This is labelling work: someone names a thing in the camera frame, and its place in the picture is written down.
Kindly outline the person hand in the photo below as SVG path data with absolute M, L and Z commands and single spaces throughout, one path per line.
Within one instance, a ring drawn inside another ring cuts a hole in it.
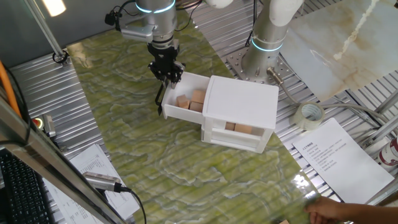
M 341 203 L 326 197 L 318 197 L 304 211 L 309 214 L 311 224 L 333 224 L 342 221 Z

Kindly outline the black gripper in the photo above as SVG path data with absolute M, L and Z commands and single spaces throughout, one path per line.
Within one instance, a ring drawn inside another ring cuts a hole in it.
M 147 45 L 149 53 L 154 57 L 148 68 L 155 75 L 156 79 L 167 86 L 167 77 L 161 71 L 171 71 L 170 81 L 172 89 L 177 86 L 184 72 L 184 64 L 176 61 L 180 51 L 180 44 L 177 39 L 168 43 L 152 42 Z

